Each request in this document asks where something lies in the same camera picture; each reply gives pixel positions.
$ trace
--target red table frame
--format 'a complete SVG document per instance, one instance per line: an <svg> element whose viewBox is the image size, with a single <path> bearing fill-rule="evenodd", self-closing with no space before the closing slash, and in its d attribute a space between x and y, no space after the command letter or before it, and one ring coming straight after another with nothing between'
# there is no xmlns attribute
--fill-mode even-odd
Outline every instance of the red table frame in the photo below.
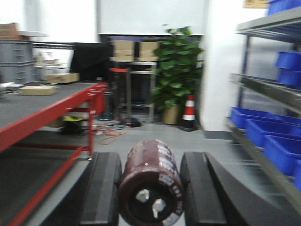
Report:
<svg viewBox="0 0 301 226"><path fill-rule="evenodd" d="M82 151L89 151L89 155L93 153L93 132L92 121L95 114L100 113L104 109L103 93L107 88L105 82L91 84L86 89L80 90L60 101L57 101L45 108L42 108L30 115L27 115L3 128L0 128L0 152L6 148L16 144L21 139L33 133L42 126L47 125L59 116L73 112L87 112L88 117L88 145L87 146L71 146L71 145L39 145L39 144L17 144L32 148L50 148L50 149L67 149L74 150L73 154L61 165L61 167L50 177L50 179L31 197L25 206L15 215L8 226L19 226L30 215L39 202L53 188L57 181L70 168L75 159ZM80 104L88 102L87 108L78 108Z"/></svg>

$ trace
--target orange cable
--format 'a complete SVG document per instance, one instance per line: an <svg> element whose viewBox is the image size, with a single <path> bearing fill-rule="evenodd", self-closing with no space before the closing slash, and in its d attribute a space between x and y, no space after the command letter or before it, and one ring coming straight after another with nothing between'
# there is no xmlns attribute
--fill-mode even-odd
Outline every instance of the orange cable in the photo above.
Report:
<svg viewBox="0 0 301 226"><path fill-rule="evenodd" d="M130 128L129 126L125 126L125 129L127 129L128 131L126 131L126 132L117 132L117 131L113 131L113 130L110 130L110 129L104 129L104 128L106 128L105 124L98 125L98 126L100 127L100 131L104 132L106 135L109 136L109 137L103 138L103 139L101 139L99 141L100 144L102 144L102 145L110 145L110 144L112 144L113 142L116 141L116 139L117 139L118 136L124 135L124 134L128 133L129 132L129 128ZM105 143L104 141L108 140L108 139L113 139L113 140L111 142Z"/></svg>

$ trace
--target plant pot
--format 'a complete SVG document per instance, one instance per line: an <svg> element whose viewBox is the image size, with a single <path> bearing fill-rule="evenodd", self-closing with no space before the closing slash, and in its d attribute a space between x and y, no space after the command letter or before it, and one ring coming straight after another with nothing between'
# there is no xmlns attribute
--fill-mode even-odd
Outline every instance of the plant pot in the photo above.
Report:
<svg viewBox="0 0 301 226"><path fill-rule="evenodd" d="M166 107L163 111L162 121L165 124L175 125L178 123L181 113L180 105L173 105L171 107Z"/></svg>

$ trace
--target brown capacitor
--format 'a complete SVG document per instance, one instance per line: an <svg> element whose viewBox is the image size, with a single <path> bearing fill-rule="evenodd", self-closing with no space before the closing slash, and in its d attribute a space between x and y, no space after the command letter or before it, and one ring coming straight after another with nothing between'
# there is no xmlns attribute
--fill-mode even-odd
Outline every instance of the brown capacitor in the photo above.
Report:
<svg viewBox="0 0 301 226"><path fill-rule="evenodd" d="M160 140L143 140L128 153L119 186L120 213L133 226L171 226L184 208L174 155Z"/></svg>

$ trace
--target red metal table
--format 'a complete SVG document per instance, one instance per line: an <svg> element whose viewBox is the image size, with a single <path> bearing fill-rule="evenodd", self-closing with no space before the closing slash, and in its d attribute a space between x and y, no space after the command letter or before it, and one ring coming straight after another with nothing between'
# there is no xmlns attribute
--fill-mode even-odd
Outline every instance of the red metal table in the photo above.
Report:
<svg viewBox="0 0 301 226"><path fill-rule="evenodd" d="M48 194L56 182L71 167L76 157L82 151L93 152L93 134L91 122L93 115L103 110L103 92L107 85L105 82L84 83L78 82L68 85L57 85L56 93L50 96L21 96L18 94L7 94L0 99L0 157L1 152L16 144L21 139L47 125L59 116L70 112L87 112L88 117L88 145L39 145L31 144L26 147L67 149L72 154L60 165L39 190L28 199L28 202L15 214L8 226L19 226L30 215L40 201ZM84 102L88 107L78 108Z"/></svg>

